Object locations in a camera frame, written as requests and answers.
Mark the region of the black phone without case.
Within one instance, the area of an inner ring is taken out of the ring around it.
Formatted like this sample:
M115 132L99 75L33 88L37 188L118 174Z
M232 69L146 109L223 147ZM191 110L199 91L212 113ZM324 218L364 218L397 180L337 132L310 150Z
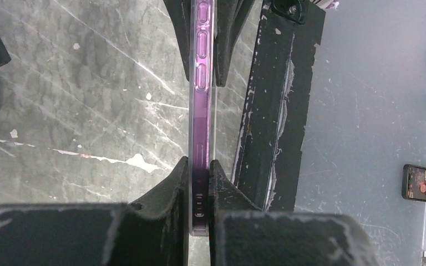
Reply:
M214 77L215 1L191 1L189 54L189 231L209 234L211 89Z

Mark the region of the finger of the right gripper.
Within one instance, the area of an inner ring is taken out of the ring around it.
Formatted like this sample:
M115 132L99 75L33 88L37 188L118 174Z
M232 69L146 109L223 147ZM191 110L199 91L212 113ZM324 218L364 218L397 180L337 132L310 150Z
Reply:
M187 81L190 79L191 0L164 0L173 24Z
M226 86L234 47L254 2L254 0L218 0L216 2L214 71L218 87Z

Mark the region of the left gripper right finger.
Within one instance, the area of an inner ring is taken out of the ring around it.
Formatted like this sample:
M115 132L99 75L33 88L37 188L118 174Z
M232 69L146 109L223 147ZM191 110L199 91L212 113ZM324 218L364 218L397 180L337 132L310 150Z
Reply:
M352 217L266 212L210 164L212 265L377 265L369 237Z

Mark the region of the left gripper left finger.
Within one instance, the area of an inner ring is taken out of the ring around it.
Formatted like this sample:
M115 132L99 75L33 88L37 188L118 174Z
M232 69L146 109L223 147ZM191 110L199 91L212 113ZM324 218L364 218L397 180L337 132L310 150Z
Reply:
M0 205L0 265L187 265L188 160L131 203Z

